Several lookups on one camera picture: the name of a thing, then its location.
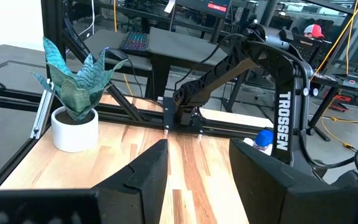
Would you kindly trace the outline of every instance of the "red cap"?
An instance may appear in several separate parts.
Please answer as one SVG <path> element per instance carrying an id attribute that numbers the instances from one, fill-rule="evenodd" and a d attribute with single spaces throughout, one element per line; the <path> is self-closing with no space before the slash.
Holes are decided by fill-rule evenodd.
<path id="1" fill-rule="evenodd" d="M 324 38 L 324 35 L 321 33 L 321 27 L 319 25 L 313 24 L 306 27 L 304 34 L 311 34 L 314 38 Z"/>

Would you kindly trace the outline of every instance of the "bottle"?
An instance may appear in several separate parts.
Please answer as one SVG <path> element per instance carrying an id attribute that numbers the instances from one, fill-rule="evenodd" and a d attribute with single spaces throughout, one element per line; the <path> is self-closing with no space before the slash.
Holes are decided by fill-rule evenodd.
<path id="1" fill-rule="evenodd" d="M 273 132 L 263 130 L 256 136 L 255 141 L 245 138 L 244 142 L 270 156 L 273 148 Z"/>

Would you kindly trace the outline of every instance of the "blue bottle cap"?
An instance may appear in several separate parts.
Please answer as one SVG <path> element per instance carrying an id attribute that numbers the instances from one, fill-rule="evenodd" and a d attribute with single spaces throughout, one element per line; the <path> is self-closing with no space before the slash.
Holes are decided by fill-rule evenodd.
<path id="1" fill-rule="evenodd" d="M 273 132 L 269 130 L 261 131 L 255 139 L 256 145 L 260 147 L 267 147 L 273 142 Z"/>

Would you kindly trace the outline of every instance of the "potted plant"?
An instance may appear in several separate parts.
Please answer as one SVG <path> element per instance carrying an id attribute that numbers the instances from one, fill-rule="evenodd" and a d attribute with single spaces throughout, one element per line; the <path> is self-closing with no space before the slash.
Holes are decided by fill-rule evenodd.
<path id="1" fill-rule="evenodd" d="M 119 62 L 112 70 L 105 71 L 105 51 L 99 54 L 99 60 L 95 63 L 89 54 L 82 69 L 75 75 L 67 67 L 55 44 L 47 38 L 44 38 L 44 49 L 53 90 L 43 75 L 33 74 L 63 105 L 51 117 L 55 147 L 65 152 L 80 152 L 95 147 L 99 123 L 98 112 L 93 108 L 99 103 L 114 71 L 120 69 L 126 60 Z"/>

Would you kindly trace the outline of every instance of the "gray floor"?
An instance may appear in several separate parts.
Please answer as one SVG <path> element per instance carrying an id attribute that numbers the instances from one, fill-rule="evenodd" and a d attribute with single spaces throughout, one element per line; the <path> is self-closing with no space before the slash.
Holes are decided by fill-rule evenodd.
<path id="1" fill-rule="evenodd" d="M 29 73 L 29 71 L 45 74 L 44 60 L 43 52 L 2 45 L 0 46 L 0 82 L 3 82 L 9 88 L 41 93 L 42 88 L 38 84 L 37 80 Z M 68 64 L 72 70 L 78 70 L 81 67 L 81 64 L 76 60 L 68 60 Z M 182 72 L 172 71 L 168 79 L 167 88 L 173 89 L 174 82 L 179 80 L 182 76 Z M 127 75 L 127 77 L 130 82 L 135 82 L 132 75 Z M 117 80 L 115 81 L 116 85 L 121 89 L 122 92 L 129 93 L 126 84 L 122 81 L 120 82 L 120 80 L 124 79 L 123 74 L 116 73 L 113 78 Z M 196 77 L 194 76 L 189 76 L 185 82 L 194 80 L 195 78 Z M 146 79 L 139 77 L 138 80 L 142 84 L 142 92 L 144 94 Z M 130 88 L 133 94 L 140 96 L 139 87 L 137 85 L 130 84 Z M 223 89 L 224 87 L 222 86 L 221 88 L 214 91 L 213 96 L 221 97 Z M 231 85 L 229 84 L 225 90 L 227 97 L 230 94 L 230 89 Z M 242 91 L 237 97 L 237 100 L 246 101 L 249 103 L 259 103 L 266 105 L 271 104 L 269 97 L 265 101 L 255 101 L 254 96 L 257 93 L 258 91 Z M 167 90 L 165 95 L 172 95 L 172 91 Z M 311 114 L 315 112 L 318 104 L 318 100 L 313 100 L 310 103 Z M 219 100 L 212 98 L 204 107 L 213 110 L 219 110 L 221 103 Z M 267 114 L 272 116 L 272 112 L 268 107 L 264 108 L 264 110 Z M 247 104 L 235 103 L 234 112 L 251 116 L 258 116 L 261 118 L 264 117 L 258 107 Z M 351 108 L 351 110 L 346 113 L 339 113 L 328 110 L 326 116 L 358 120 L 358 108 Z M 0 168 L 29 138 L 34 118 L 35 113 L 0 109 Z M 333 134 L 358 147 L 358 124 L 334 123 L 329 119 L 325 119 L 324 123 Z M 322 128 L 321 120 L 319 121 L 318 126 Z M 331 142 L 324 142 L 317 135 L 309 137 L 307 145 L 308 150 L 313 158 L 321 159 L 327 163 L 341 161 L 353 155 L 350 150 L 343 148 L 341 143 L 339 143 L 337 140 L 333 139 Z M 353 165 L 349 165 L 342 168 L 329 170 L 325 176 L 325 179 L 328 182 L 333 182 L 339 175 L 353 168 Z"/>

